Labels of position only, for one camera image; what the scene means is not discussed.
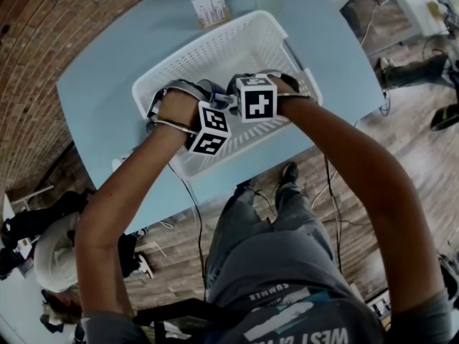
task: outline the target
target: floor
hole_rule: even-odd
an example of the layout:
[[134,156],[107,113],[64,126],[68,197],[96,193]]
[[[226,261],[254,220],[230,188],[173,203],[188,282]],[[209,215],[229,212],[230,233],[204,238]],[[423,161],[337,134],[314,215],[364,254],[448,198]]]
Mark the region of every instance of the floor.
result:
[[[361,29],[356,30],[360,39],[374,7],[373,0],[357,0],[351,7],[359,18]],[[407,26],[399,8],[387,5],[377,9],[373,24],[363,45],[371,51],[380,39]],[[384,53],[397,64],[421,58],[425,41],[410,46],[396,46]],[[437,47],[435,40],[425,48],[425,55]],[[419,191],[428,223],[439,251],[452,255],[459,246],[459,127],[443,132],[430,131],[429,124],[436,109],[456,101],[455,93],[445,87],[422,85],[392,90],[389,94],[391,110],[384,117],[379,110],[361,119],[356,127],[380,142],[394,154],[405,167]],[[301,191],[315,198],[326,185],[326,173],[321,152],[312,148],[293,159],[300,168],[298,185]],[[273,205],[273,190],[278,182],[282,165],[257,177],[257,188]],[[348,283],[355,283],[364,298],[368,299],[385,288],[386,282],[376,239],[366,212],[341,177],[333,182],[333,191],[343,219],[341,258],[343,273]],[[202,249],[209,251],[212,233],[225,201],[230,195],[220,196],[199,206],[203,217]],[[257,197],[255,208],[262,218],[274,220],[266,200]],[[319,220],[323,221],[332,239],[336,225],[330,197],[325,192],[314,206]],[[154,279],[146,279],[135,273],[126,280],[133,306],[137,309],[165,305],[190,297],[202,297],[204,293],[201,266],[197,246],[198,225],[191,210],[166,220],[173,229],[155,224],[146,237],[138,243],[156,270]]]

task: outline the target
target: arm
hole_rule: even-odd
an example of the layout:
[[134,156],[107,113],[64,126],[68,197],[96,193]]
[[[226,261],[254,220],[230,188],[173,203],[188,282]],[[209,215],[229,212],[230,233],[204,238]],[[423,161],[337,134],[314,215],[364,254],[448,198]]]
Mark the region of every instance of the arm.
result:
[[[291,91],[274,78],[279,91]],[[445,289],[437,253],[415,187],[380,144],[312,101],[280,103],[326,155],[363,203],[381,250],[393,312],[418,306]]]
[[[164,98],[159,115],[190,125],[196,113],[195,99],[171,92]],[[185,140],[186,133],[167,125],[157,126],[86,206],[75,236],[84,312],[133,314],[121,274],[118,240],[153,182]]]

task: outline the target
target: light blue table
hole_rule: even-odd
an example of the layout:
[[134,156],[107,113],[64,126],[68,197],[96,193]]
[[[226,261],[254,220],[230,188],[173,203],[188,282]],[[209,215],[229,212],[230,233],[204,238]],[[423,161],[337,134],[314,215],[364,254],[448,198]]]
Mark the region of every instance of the light blue table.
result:
[[[353,123],[384,102],[363,50],[330,0],[227,0],[227,4],[233,18],[262,9],[280,22],[298,59],[311,69],[325,108]],[[144,0],[111,24],[62,74],[57,83],[62,108],[97,188],[111,175],[112,160],[146,137],[131,94],[134,81],[204,32],[197,27],[190,0]],[[202,203],[311,146],[292,127],[197,176],[190,186]],[[128,232],[190,206],[181,181],[166,168]]]

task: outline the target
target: person's left arm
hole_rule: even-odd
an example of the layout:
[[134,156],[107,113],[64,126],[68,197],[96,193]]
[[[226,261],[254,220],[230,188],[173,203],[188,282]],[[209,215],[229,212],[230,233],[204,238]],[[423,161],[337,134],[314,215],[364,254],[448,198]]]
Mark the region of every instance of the person's left arm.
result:
[[[170,92],[159,117],[190,126],[197,101]],[[83,312],[133,315],[118,257],[118,240],[153,182],[185,143],[186,133],[168,125],[154,128],[143,144],[91,198],[77,225],[75,251]]]

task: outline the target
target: white plastic basket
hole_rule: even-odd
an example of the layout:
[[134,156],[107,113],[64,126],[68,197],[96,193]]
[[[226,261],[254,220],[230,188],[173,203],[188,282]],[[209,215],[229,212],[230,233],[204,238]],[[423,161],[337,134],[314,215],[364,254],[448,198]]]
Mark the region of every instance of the white plastic basket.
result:
[[[254,11],[230,21],[164,59],[139,77],[132,94],[138,109],[146,119],[148,106],[155,91],[170,80],[197,82],[208,79],[226,88],[236,73],[252,73],[276,69],[296,78],[300,92],[323,99],[309,69],[303,69],[288,46],[288,35],[266,11]],[[242,123],[240,118],[227,116],[232,137],[218,156],[188,154],[185,148],[171,160],[171,167],[182,177],[191,178],[236,156],[281,131],[289,122],[283,117],[263,123]]]

